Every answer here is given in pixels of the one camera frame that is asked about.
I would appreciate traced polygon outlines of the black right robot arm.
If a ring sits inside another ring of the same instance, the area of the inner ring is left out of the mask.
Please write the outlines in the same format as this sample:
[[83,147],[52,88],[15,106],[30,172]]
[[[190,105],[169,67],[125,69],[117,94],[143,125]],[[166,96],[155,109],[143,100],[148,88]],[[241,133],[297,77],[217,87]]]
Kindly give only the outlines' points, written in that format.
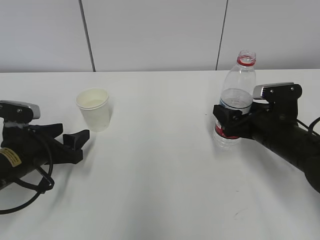
[[254,102],[249,113],[216,104],[213,115],[226,137],[254,140],[301,170],[308,183],[320,190],[320,137],[297,120],[281,120],[269,104]]

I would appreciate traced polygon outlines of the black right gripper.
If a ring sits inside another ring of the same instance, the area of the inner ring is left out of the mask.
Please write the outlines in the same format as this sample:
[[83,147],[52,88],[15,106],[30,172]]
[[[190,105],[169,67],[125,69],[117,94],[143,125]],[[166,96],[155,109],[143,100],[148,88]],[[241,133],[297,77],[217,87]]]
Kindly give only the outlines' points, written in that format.
[[213,107],[214,130],[220,137],[238,137],[257,142],[298,142],[299,127],[296,120],[283,120],[274,114],[268,103],[253,102],[248,113]]

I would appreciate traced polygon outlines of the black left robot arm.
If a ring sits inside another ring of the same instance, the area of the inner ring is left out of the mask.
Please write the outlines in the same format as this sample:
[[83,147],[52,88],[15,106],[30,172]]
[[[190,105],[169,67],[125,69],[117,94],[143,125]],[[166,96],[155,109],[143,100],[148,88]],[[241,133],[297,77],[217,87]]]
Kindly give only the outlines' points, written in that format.
[[[90,131],[62,134],[61,123],[4,127],[0,145],[0,188],[21,183],[22,177],[42,165],[75,165],[82,161],[82,147],[90,139]],[[60,135],[62,143],[56,140]]]

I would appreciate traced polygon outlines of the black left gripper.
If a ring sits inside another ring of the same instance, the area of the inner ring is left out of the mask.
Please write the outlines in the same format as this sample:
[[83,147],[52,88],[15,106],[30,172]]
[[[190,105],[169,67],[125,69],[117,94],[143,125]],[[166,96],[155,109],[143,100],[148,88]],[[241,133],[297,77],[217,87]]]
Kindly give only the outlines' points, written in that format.
[[0,156],[10,167],[42,164],[77,164],[83,160],[82,147],[90,139],[90,131],[63,134],[63,124],[5,124],[2,130]]

